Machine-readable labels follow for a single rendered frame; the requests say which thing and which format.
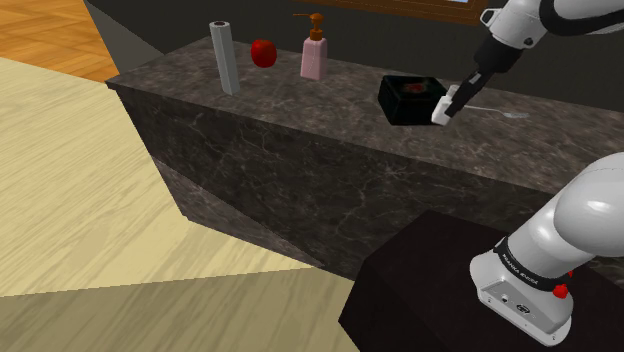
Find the brown wooden window frame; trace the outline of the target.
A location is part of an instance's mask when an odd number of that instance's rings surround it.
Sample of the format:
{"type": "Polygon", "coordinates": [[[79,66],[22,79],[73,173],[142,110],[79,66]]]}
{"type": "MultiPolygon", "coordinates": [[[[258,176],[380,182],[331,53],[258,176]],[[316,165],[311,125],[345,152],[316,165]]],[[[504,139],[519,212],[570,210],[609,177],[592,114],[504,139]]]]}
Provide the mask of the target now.
{"type": "Polygon", "coordinates": [[[477,25],[490,0],[294,0],[433,21],[477,25]]]}

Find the silver spoon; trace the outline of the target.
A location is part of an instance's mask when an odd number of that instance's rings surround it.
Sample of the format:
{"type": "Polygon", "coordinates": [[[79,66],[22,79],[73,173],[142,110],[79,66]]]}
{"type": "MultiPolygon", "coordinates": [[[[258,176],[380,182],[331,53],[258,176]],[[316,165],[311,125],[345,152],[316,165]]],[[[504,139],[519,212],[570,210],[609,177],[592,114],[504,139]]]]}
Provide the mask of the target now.
{"type": "Polygon", "coordinates": [[[473,110],[479,110],[479,111],[496,112],[496,113],[500,113],[502,116],[504,116],[506,118],[511,118],[511,119],[528,118],[530,116],[530,114],[528,114],[528,113],[504,112],[504,111],[501,111],[499,109],[478,107],[478,106],[473,106],[473,105],[465,105],[464,108],[473,109],[473,110]]]}

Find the red apple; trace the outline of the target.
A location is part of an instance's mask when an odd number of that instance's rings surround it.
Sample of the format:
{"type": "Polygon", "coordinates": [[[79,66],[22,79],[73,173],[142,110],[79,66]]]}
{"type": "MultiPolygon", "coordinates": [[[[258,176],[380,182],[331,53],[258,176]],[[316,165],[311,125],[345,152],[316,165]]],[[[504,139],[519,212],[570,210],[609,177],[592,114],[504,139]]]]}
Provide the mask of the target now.
{"type": "Polygon", "coordinates": [[[253,63],[260,68],[272,67],[277,60],[277,49],[274,43],[265,39],[255,40],[250,54],[253,63]]]}

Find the dark robot stand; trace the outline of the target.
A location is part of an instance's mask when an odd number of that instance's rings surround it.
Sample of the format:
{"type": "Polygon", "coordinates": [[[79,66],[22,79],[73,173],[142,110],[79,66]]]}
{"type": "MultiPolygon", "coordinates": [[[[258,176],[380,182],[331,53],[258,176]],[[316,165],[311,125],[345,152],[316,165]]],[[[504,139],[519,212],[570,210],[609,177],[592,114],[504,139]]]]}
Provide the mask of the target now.
{"type": "Polygon", "coordinates": [[[503,232],[426,211],[365,259],[339,322],[360,352],[624,352],[624,289],[573,273],[572,326],[545,347],[484,306],[470,260],[503,232]]]}

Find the black box red inside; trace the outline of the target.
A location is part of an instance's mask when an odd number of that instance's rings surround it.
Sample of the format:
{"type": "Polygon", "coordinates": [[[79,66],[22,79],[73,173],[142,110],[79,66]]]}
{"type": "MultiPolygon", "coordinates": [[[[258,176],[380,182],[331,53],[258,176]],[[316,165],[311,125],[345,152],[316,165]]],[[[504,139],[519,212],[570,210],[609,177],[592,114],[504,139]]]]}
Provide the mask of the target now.
{"type": "Polygon", "coordinates": [[[446,93],[433,77],[384,75],[378,102],[391,125],[431,125],[431,115],[446,93]]]}

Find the pink soap dispenser brown pump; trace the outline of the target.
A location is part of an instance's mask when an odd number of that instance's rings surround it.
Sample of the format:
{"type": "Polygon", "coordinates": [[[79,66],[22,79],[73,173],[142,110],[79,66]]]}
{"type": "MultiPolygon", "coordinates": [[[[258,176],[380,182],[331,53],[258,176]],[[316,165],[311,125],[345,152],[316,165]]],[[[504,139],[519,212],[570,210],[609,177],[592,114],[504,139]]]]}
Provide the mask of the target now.
{"type": "Polygon", "coordinates": [[[312,80],[321,80],[327,72],[328,41],[320,25],[324,16],[320,13],[304,14],[313,25],[308,38],[303,43],[300,76],[312,80]]]}

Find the grey tall cylinder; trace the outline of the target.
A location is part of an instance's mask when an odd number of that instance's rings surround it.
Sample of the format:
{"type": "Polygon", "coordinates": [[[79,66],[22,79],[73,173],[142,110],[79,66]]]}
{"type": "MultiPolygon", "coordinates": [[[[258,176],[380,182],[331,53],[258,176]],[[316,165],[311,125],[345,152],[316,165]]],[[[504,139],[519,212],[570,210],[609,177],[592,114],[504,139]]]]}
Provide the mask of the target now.
{"type": "Polygon", "coordinates": [[[237,94],[240,85],[230,23],[214,21],[209,26],[222,89],[228,95],[237,94]]]}

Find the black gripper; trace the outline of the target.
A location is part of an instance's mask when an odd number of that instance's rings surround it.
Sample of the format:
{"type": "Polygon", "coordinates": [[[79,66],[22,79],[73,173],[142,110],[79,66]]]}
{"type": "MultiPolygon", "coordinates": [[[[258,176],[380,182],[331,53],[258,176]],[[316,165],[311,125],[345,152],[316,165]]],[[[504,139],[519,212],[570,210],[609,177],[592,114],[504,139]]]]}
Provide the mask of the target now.
{"type": "Polygon", "coordinates": [[[487,37],[474,55],[478,70],[470,74],[458,86],[451,86],[447,92],[450,103],[444,109],[446,116],[452,118],[485,86],[488,73],[508,72],[523,54],[517,49],[501,43],[493,36],[487,37]]]}

